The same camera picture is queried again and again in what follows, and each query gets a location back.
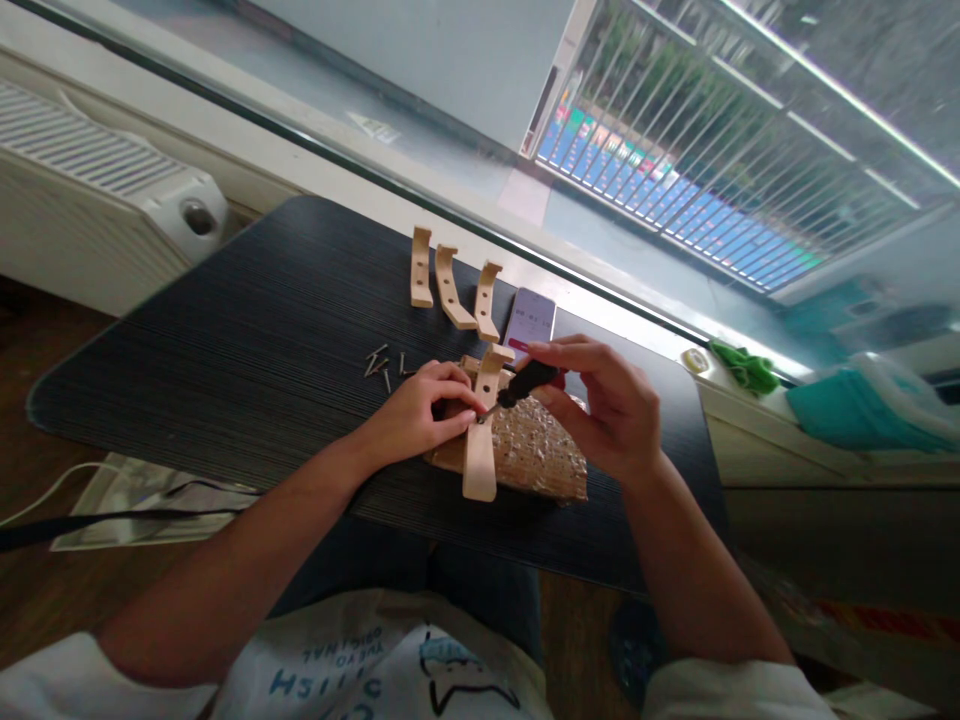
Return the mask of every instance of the black screwdriver handle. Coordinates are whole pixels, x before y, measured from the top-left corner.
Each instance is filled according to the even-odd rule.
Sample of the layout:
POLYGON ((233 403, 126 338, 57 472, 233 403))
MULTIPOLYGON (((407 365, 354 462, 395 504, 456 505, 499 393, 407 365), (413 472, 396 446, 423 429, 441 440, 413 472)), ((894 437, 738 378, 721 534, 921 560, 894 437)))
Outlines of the black screwdriver handle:
POLYGON ((500 403, 500 407, 512 408, 520 400, 528 397, 530 391, 535 387, 552 382, 559 374, 559 368, 544 365, 537 360, 531 360, 520 372, 513 376, 507 387, 497 393, 497 402, 500 403))

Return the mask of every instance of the smartphone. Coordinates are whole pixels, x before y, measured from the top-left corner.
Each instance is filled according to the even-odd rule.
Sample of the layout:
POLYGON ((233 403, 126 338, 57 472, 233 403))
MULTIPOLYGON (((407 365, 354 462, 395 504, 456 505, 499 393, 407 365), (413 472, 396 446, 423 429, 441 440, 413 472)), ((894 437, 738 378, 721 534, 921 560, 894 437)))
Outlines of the smartphone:
POLYGON ((553 339, 556 316, 557 304, 553 300, 528 288, 517 290, 507 322, 507 334, 503 338, 503 344, 516 354, 511 366, 516 366, 527 356, 527 343, 553 339))

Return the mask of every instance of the black table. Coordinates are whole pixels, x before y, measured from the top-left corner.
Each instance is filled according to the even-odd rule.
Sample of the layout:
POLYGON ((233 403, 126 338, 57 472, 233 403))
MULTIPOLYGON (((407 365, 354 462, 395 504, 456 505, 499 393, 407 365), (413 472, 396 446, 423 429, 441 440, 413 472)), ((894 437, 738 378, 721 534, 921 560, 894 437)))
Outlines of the black table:
MULTIPOLYGON (((39 428, 202 476, 268 488, 358 427, 384 401, 365 357, 390 343, 408 367, 480 357, 435 302, 410 307, 410 238, 319 198, 296 198, 165 288, 34 388, 39 428)), ((470 308, 479 271, 456 262, 470 308)), ((505 330, 515 288, 498 281, 505 330)), ((726 537, 716 462, 696 385, 678 364, 557 311, 555 336, 582 332, 643 367, 662 398, 663 447, 726 537)), ((576 376, 568 390, 586 392, 576 376)), ((590 501, 560 508, 501 488, 464 500, 459 476, 419 458, 386 468, 350 512, 437 540, 642 592, 619 488, 590 468, 590 501)))

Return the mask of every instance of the radiator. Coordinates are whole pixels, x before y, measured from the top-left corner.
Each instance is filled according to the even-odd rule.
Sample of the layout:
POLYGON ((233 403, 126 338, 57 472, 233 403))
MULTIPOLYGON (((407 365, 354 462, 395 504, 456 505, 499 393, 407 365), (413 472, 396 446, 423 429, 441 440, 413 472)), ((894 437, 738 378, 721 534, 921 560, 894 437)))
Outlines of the radiator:
POLYGON ((207 173, 0 79, 0 274, 122 315, 229 229, 207 173))

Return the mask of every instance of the wooden hook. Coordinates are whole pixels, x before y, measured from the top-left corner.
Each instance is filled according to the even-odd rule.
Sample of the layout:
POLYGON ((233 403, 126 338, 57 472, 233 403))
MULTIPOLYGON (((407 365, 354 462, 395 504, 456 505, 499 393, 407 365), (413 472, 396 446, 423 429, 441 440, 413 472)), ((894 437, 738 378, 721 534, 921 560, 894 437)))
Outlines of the wooden hook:
MULTIPOLYGON (((488 408, 497 402, 500 389, 500 370, 504 363, 513 362, 514 353, 510 348, 490 343, 480 370, 474 393, 488 408)), ((493 458, 494 417, 483 423, 473 423, 467 428, 466 450, 463 456, 463 496, 468 500, 493 502, 497 496, 497 470, 493 458)))
POLYGON ((433 307, 430 292, 430 235, 427 228, 413 229, 413 250, 410 252, 410 304, 433 307))
POLYGON ((497 273, 503 268, 487 260, 477 282, 477 300, 473 305, 473 316, 477 320, 477 335, 486 342, 500 342, 500 332, 490 317, 493 308, 493 287, 497 282, 497 273))
POLYGON ((457 285, 453 280, 453 256, 456 254, 455 247, 437 245, 437 256, 434 262, 437 287, 440 289, 440 304, 458 330, 476 330, 477 321, 460 304, 460 298, 457 296, 457 285))

